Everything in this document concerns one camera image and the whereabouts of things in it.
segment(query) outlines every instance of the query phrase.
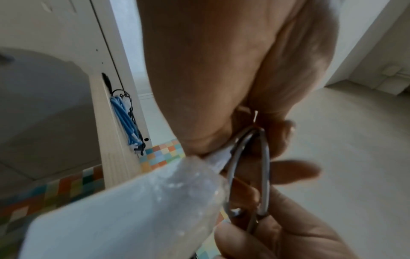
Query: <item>scissors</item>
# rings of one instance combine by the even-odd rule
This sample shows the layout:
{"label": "scissors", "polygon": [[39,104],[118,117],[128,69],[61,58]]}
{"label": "scissors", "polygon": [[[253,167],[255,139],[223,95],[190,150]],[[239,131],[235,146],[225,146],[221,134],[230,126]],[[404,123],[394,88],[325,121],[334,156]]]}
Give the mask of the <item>scissors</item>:
{"label": "scissors", "polygon": [[[232,140],[230,140],[224,147],[220,150],[208,155],[205,161],[208,164],[216,166],[214,170],[222,171],[223,168],[227,169],[227,180],[229,189],[232,188],[232,182],[235,177],[236,168],[242,153],[249,142],[259,137],[261,142],[261,198],[260,204],[256,211],[252,212],[250,222],[247,227],[249,233],[253,233],[258,226],[258,222],[267,216],[268,206],[269,206],[269,186],[270,186],[270,158],[269,158],[269,146],[266,138],[266,133],[263,128],[258,126],[249,126],[239,132]],[[226,214],[229,217],[240,217],[245,212],[242,209],[232,210],[230,203],[228,201],[223,205]]]}

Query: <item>clear plastic wrap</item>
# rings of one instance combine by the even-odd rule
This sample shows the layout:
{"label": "clear plastic wrap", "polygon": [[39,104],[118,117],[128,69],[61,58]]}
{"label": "clear plastic wrap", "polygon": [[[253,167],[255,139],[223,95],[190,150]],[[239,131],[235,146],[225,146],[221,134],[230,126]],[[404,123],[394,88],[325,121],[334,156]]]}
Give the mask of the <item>clear plastic wrap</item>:
{"label": "clear plastic wrap", "polygon": [[188,259],[209,236],[229,190],[186,157],[36,219],[21,259]]}

